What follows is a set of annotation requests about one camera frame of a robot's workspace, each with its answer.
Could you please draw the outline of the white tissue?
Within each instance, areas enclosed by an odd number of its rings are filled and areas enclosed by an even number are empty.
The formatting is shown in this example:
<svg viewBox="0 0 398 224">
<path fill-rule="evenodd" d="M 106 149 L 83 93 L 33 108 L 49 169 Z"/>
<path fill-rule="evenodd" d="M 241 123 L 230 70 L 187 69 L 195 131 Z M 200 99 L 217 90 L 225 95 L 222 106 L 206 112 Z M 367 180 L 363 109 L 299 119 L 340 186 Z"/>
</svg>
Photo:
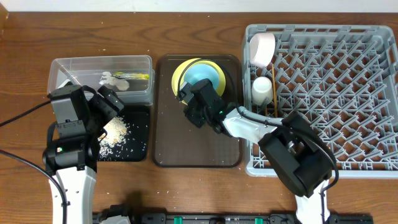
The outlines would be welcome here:
<svg viewBox="0 0 398 224">
<path fill-rule="evenodd" d="M 110 72 L 103 72 L 99 81 L 100 85 L 110 85 L 115 87 L 118 91 L 126 91 L 129 88 L 129 82 L 112 76 Z"/>
</svg>

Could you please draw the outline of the yellow green snack wrapper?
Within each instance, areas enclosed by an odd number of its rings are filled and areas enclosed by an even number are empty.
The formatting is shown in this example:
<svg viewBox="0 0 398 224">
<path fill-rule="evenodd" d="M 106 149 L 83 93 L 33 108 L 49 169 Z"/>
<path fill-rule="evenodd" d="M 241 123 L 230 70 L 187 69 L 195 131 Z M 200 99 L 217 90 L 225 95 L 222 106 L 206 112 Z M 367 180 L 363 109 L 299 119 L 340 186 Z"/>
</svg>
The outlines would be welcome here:
<svg viewBox="0 0 398 224">
<path fill-rule="evenodd" d="M 122 79 L 122 80 L 148 80 L 148 73 L 124 73 L 124 72 L 115 72 L 111 75 L 112 77 Z"/>
</svg>

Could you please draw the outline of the light blue bowl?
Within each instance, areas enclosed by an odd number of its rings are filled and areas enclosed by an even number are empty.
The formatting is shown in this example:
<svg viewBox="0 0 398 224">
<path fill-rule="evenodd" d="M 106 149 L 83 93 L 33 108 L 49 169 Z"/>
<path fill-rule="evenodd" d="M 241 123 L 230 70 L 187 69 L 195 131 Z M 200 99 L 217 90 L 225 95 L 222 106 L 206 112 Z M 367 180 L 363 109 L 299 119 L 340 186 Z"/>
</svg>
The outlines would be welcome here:
<svg viewBox="0 0 398 224">
<path fill-rule="evenodd" d="M 215 68 L 207 64 L 192 65 L 184 74 L 182 80 L 191 85 L 203 79 L 209 79 L 214 88 L 220 84 L 219 75 Z"/>
</svg>

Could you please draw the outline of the yellow plate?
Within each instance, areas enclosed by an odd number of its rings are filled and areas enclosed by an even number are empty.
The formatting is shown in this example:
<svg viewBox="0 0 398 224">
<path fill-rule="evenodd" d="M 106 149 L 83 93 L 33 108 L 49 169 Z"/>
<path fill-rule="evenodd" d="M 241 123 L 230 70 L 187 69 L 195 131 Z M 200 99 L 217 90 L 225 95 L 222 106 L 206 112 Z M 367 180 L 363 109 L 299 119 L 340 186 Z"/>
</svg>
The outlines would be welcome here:
<svg viewBox="0 0 398 224">
<path fill-rule="evenodd" d="M 192 58 L 186 60 L 175 69 L 172 76 L 172 89 L 174 91 L 174 95 L 178 101 L 185 105 L 188 105 L 188 102 L 193 97 L 192 93 L 190 92 L 190 89 L 193 85 L 184 82 L 182 78 L 184 77 L 185 72 L 195 64 L 207 64 L 216 69 L 219 75 L 220 84 L 218 85 L 218 88 L 213 88 L 216 90 L 217 94 L 221 96 L 226 88 L 226 77 L 224 71 L 222 71 L 221 67 L 216 62 L 204 58 Z"/>
</svg>

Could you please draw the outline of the white paper cup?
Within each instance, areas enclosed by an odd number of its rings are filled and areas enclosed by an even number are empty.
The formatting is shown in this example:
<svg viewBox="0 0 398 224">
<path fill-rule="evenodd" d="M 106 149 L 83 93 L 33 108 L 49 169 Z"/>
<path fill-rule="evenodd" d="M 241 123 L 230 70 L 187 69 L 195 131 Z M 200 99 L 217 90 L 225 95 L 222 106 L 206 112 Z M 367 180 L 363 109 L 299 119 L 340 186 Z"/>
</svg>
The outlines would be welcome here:
<svg viewBox="0 0 398 224">
<path fill-rule="evenodd" d="M 267 77 L 257 77 L 251 87 L 251 98 L 255 105 L 268 105 L 273 100 L 273 86 Z"/>
</svg>

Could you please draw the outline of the white bowl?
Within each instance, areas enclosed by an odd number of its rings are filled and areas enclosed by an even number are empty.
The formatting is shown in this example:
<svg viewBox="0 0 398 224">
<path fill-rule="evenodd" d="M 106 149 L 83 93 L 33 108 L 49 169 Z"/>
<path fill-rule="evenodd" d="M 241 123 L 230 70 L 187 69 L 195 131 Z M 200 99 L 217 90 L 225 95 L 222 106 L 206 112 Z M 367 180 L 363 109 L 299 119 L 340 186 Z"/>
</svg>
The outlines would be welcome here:
<svg viewBox="0 0 398 224">
<path fill-rule="evenodd" d="M 249 41 L 249 62 L 257 67 L 267 67 L 274 56 L 275 36 L 265 32 L 255 34 Z"/>
</svg>

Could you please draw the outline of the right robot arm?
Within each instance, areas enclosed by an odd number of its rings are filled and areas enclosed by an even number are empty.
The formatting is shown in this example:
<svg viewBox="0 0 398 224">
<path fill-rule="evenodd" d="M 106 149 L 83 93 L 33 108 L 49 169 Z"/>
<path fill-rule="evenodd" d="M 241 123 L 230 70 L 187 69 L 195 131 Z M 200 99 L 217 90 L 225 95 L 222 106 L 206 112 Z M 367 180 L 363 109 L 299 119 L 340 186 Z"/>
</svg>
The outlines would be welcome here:
<svg viewBox="0 0 398 224">
<path fill-rule="evenodd" d="M 178 86 L 185 116 L 196 127 L 208 124 L 218 134 L 256 143 L 280 181 L 296 196 L 300 223 L 327 223 L 326 191 L 338 181 L 336 159 L 296 112 L 270 118 L 228 103 L 209 79 Z"/>
</svg>

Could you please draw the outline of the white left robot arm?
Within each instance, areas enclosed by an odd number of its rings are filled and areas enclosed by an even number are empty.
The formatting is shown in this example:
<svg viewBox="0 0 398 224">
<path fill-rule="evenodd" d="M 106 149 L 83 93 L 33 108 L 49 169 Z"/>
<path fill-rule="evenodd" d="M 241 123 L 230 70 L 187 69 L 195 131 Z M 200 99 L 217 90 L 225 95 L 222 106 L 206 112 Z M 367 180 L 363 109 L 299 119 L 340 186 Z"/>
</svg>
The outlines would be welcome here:
<svg viewBox="0 0 398 224">
<path fill-rule="evenodd" d="M 43 153 L 50 175 L 54 223 L 92 223 L 100 142 L 105 126 L 124 109 L 106 86 L 67 83 L 48 94 L 56 120 L 47 130 Z"/>
</svg>

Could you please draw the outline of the grey plastic dishwasher rack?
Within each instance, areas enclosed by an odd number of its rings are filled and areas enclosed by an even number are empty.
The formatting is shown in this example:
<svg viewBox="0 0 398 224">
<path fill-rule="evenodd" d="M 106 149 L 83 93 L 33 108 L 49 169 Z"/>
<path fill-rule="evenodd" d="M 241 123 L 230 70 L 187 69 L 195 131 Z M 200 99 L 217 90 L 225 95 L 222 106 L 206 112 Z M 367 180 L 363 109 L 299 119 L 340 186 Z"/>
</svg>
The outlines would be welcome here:
<svg viewBox="0 0 398 224">
<path fill-rule="evenodd" d="M 255 34 L 275 36 L 264 68 L 249 62 Z M 251 24 L 242 44 L 244 105 L 274 116 L 252 102 L 257 77 L 272 82 L 278 117 L 296 111 L 334 153 L 340 177 L 397 178 L 397 42 L 387 26 Z"/>
</svg>

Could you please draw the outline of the clear plastic bin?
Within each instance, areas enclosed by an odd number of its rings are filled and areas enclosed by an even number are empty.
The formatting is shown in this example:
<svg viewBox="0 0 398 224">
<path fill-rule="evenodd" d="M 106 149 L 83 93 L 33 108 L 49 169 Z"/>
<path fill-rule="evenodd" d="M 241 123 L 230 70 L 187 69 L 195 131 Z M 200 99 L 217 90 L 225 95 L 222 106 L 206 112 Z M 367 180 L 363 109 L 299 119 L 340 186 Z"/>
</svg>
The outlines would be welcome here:
<svg viewBox="0 0 398 224">
<path fill-rule="evenodd" d="M 148 80 L 126 80 L 129 88 L 118 91 L 110 85 L 100 85 L 103 72 L 148 73 Z M 112 89 L 125 104 L 152 105 L 154 101 L 155 71 L 148 55 L 118 55 L 97 57 L 57 58 L 50 67 L 47 92 L 67 83 L 86 85 L 94 90 L 102 86 Z"/>
</svg>

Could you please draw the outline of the dark brown serving tray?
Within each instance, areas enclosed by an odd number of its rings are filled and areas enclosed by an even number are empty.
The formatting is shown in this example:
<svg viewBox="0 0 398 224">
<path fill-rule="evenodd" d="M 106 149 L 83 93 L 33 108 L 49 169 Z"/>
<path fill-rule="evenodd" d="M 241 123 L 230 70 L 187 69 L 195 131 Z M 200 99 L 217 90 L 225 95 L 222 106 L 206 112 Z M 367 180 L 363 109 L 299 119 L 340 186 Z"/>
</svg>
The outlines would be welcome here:
<svg viewBox="0 0 398 224">
<path fill-rule="evenodd" d="M 241 64 L 234 55 L 164 55 L 155 70 L 151 157 L 161 167 L 235 167 L 243 158 L 242 142 L 214 132 L 207 124 L 196 127 L 185 117 L 185 105 L 175 98 L 172 89 L 174 70 L 182 62 L 193 58 L 209 58 L 224 66 L 234 79 L 238 97 L 242 98 Z"/>
</svg>

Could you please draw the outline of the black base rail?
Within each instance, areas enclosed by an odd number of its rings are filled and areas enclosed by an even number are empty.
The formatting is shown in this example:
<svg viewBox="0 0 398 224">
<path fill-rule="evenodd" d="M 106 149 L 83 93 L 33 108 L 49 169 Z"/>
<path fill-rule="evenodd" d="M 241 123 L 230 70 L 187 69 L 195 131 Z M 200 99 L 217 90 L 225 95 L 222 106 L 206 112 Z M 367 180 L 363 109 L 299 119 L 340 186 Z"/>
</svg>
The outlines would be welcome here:
<svg viewBox="0 0 398 224">
<path fill-rule="evenodd" d="M 125 205 L 112 205 L 100 213 L 93 214 L 93 223 L 135 224 L 299 224 L 292 213 L 270 215 L 193 214 L 193 213 L 143 213 L 135 214 Z"/>
</svg>

